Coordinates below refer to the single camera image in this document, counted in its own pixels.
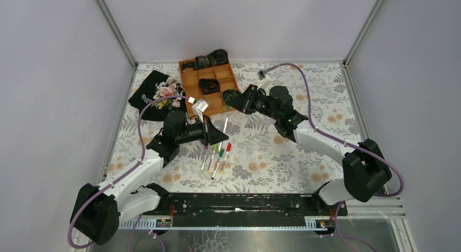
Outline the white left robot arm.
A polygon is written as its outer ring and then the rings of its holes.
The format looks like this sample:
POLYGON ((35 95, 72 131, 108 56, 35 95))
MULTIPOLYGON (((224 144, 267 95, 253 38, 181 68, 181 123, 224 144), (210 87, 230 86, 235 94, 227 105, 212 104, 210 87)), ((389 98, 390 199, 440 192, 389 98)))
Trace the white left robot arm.
POLYGON ((107 243, 120 223, 157 208, 161 200, 158 192, 150 188, 137 189, 177 156, 181 144, 200 141, 206 146, 228 139, 228 135, 218 130, 206 115, 189 124, 184 112, 169 112, 161 132, 142 148, 140 158, 99 185, 87 183, 79 190, 68 240, 72 241, 72 231, 76 229, 98 245, 107 243))

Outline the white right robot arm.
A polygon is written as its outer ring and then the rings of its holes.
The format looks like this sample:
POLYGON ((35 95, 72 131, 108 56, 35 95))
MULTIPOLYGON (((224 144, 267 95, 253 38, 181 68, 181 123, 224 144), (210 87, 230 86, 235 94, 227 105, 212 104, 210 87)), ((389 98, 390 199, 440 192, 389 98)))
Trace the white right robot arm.
POLYGON ((282 137, 313 147, 342 165, 343 178, 325 183, 314 193, 327 205, 350 199, 365 203, 392 177, 376 142, 367 139, 348 143, 314 129, 310 119, 294 109, 292 96, 285 86, 274 86, 265 94, 250 85, 244 93, 225 102, 244 114, 259 112, 274 119, 274 126, 282 137))

